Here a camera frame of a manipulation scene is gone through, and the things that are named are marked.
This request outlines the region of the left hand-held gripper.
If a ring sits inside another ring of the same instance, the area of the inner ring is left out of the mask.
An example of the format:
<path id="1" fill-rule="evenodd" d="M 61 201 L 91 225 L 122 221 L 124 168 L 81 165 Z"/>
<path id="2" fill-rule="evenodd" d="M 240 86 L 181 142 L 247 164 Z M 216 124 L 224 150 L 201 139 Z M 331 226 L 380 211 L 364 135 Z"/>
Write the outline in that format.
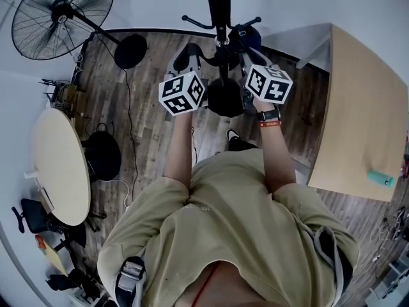
<path id="1" fill-rule="evenodd" d="M 164 80 L 158 87 L 158 101 L 173 116 L 208 105 L 208 81 L 201 78 L 200 58 L 200 47 L 188 43 L 167 64 Z"/>

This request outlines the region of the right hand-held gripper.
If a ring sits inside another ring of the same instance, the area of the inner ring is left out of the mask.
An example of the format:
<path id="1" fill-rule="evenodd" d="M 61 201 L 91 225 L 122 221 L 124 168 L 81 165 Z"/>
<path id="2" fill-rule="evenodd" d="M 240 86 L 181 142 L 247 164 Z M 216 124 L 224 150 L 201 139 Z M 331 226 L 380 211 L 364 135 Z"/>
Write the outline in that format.
<path id="1" fill-rule="evenodd" d="M 243 77 L 239 83 L 245 111 L 255 111 L 254 97 L 262 102 L 285 103 L 293 86 L 293 80 L 278 65 L 274 65 L 257 50 L 247 50 L 239 54 Z"/>

